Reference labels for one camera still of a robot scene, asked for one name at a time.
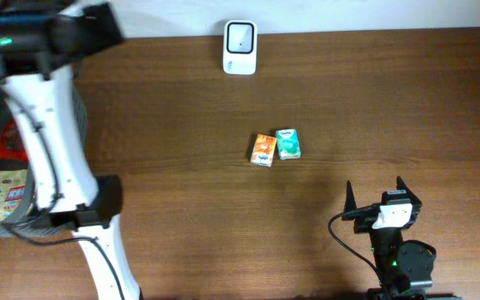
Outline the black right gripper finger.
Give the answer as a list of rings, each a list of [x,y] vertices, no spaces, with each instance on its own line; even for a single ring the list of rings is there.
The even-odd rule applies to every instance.
[[[397,176],[396,178],[396,188],[397,188],[397,194],[401,197],[406,197],[406,198],[415,198],[415,194],[410,190],[410,188],[407,186],[407,184],[403,181],[403,179],[400,176]]]
[[[353,186],[350,181],[346,185],[346,198],[344,203],[344,212],[349,213],[357,208],[356,200],[353,193]]]

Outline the teal tissue pack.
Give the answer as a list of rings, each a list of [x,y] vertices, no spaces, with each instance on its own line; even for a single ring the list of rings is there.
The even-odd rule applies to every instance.
[[[298,133],[295,129],[276,131],[278,156],[281,160],[296,159],[302,155]]]

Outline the red snack bag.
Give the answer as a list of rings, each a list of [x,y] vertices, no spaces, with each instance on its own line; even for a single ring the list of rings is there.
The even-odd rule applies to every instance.
[[[18,125],[14,121],[8,121],[0,134],[0,160],[28,161]]]

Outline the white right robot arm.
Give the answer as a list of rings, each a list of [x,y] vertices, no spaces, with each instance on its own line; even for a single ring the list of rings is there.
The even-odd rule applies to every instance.
[[[403,239],[403,231],[418,219],[421,200],[398,177],[396,188],[381,201],[358,207],[352,184],[347,183],[342,220],[353,222],[356,234],[369,235],[379,288],[367,291],[368,299],[455,299],[453,294],[428,294],[433,285],[436,249],[417,240]]]

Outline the orange tissue pack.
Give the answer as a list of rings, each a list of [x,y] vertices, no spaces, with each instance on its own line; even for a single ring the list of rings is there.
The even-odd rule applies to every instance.
[[[271,167],[277,146],[277,139],[272,136],[258,134],[252,149],[250,163]]]

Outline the yellow snack bag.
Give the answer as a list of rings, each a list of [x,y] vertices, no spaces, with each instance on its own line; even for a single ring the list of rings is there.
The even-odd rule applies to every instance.
[[[0,170],[0,222],[9,217],[23,199],[27,169]]]

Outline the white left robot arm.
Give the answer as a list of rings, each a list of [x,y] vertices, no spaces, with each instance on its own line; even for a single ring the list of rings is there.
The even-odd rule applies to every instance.
[[[109,2],[0,3],[0,133],[14,121],[27,153],[22,200],[0,238],[54,246],[71,233],[101,299],[139,299],[124,251],[118,176],[95,176],[84,155],[87,111],[73,65],[123,42]],[[0,170],[20,167],[1,161]]]

